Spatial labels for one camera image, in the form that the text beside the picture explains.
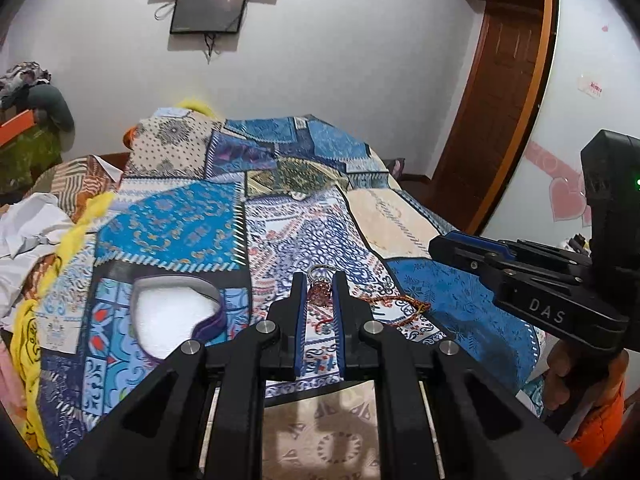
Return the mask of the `person's right hand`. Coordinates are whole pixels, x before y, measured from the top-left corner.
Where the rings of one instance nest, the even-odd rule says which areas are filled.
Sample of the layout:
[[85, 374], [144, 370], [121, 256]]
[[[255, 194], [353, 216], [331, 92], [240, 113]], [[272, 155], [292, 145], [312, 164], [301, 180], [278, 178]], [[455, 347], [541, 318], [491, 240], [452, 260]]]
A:
[[[544, 390], [542, 390], [542, 400], [544, 407], [550, 411], [556, 410], [559, 406], [570, 400], [570, 389], [564, 382], [565, 376], [573, 366], [573, 356], [576, 352], [570, 348], [566, 342], [559, 340], [551, 349], [548, 358], [548, 370], [544, 380]], [[608, 378], [600, 387], [600, 396], [593, 403], [600, 408], [611, 403], [617, 396], [620, 385], [624, 382], [629, 364], [629, 354], [622, 350], [616, 358], [608, 364]]]

